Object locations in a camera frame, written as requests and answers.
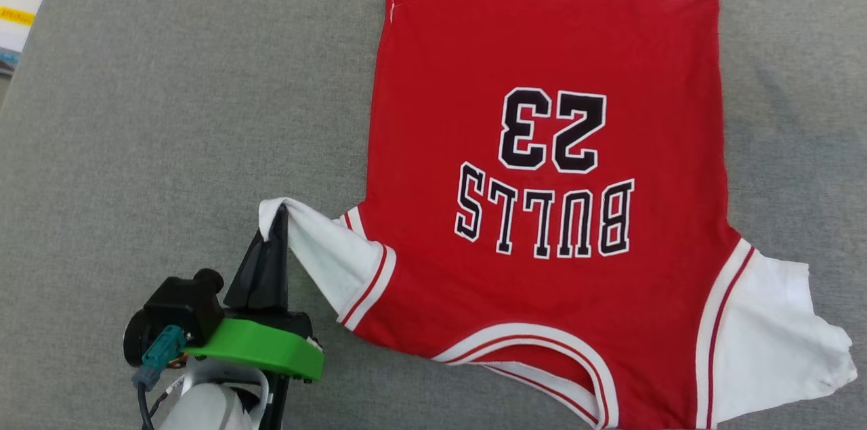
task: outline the red fabric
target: red fabric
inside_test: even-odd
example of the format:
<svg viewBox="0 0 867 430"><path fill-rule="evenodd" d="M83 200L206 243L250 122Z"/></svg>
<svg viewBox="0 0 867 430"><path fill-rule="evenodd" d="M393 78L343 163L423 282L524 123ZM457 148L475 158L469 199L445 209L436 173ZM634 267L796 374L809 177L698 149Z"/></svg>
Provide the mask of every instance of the red fabric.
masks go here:
<svg viewBox="0 0 867 430"><path fill-rule="evenodd" d="M696 337L707 294L739 235L727 223L719 83L718 0L385 0L369 142L366 235L397 266L356 334L433 357L496 323L528 322L576 335L613 374L625 429L696 426ZM534 118L546 145L535 171L506 167L504 99L516 87L551 98ZM558 91L605 95L604 126L569 150L597 150L588 173L561 173L553 138ZM455 233L461 165L486 174L475 242ZM490 178L520 192L510 255L495 251L502 203ZM634 180L629 250L598 250L600 202ZM554 190L551 256L534 257L538 205L524 189ZM559 258L561 199L593 194L591 254ZM622 208L617 198L612 208ZM585 387L572 359L509 347L487 361L520 361Z"/></svg>

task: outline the green bracket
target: green bracket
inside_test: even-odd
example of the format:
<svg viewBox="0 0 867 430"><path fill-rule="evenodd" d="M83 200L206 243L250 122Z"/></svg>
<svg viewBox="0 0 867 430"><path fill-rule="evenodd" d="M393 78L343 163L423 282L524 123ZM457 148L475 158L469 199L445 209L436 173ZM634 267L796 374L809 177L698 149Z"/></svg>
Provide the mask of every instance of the green bracket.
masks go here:
<svg viewBox="0 0 867 430"><path fill-rule="evenodd" d="M226 318L204 347L185 347L190 356L207 356L288 377L322 378L322 351L298 335L238 318Z"/></svg>

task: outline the cable connector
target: cable connector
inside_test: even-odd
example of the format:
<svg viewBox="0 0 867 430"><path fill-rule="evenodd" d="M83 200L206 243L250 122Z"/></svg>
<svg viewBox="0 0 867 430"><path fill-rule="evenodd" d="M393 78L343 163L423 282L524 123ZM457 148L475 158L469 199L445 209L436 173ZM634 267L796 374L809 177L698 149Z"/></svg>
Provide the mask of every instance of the cable connector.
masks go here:
<svg viewBox="0 0 867 430"><path fill-rule="evenodd" d="M145 391L154 389L165 366L177 359L185 346L186 336L182 328L177 325L165 327L142 357L142 366L133 375L133 386L144 386Z"/></svg>

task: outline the gray fabric surface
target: gray fabric surface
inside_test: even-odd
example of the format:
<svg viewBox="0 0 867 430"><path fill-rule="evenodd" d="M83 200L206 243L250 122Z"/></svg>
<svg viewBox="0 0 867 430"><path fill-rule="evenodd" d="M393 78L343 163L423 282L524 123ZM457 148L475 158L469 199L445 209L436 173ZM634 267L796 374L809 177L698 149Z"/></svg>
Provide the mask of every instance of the gray fabric surface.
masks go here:
<svg viewBox="0 0 867 430"><path fill-rule="evenodd" d="M364 195L382 0L45 0L0 111L0 427L137 429L121 357L168 275L230 276L257 203L335 216ZM722 0L731 221L811 264L817 312L867 364L865 0ZM479 368L377 349L297 263L324 380L292 428L580 428ZM851 429L864 378L721 428Z"/></svg>

